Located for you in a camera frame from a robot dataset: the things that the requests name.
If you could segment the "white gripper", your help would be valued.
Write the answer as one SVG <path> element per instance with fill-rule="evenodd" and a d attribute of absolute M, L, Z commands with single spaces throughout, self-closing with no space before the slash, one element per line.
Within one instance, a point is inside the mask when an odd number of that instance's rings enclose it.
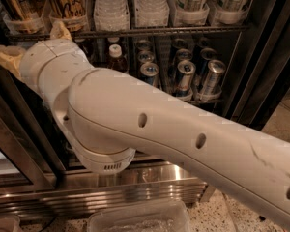
<path fill-rule="evenodd" d="M 40 72 L 48 62 L 71 54 L 87 62 L 85 53 L 71 41 L 71 33 L 62 21 L 52 24 L 50 38 L 37 42 L 27 51 L 20 46 L 0 45 L 0 65 L 37 94 Z"/>

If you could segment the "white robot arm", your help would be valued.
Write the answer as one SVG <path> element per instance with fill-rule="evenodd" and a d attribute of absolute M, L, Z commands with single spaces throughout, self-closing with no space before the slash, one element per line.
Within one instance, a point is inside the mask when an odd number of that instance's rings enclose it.
<path fill-rule="evenodd" d="M 290 232 L 290 143 L 206 112 L 126 73 L 92 66 L 62 23 L 0 65 L 49 106 L 88 170 L 117 173 L 135 152 L 176 164 Z"/>

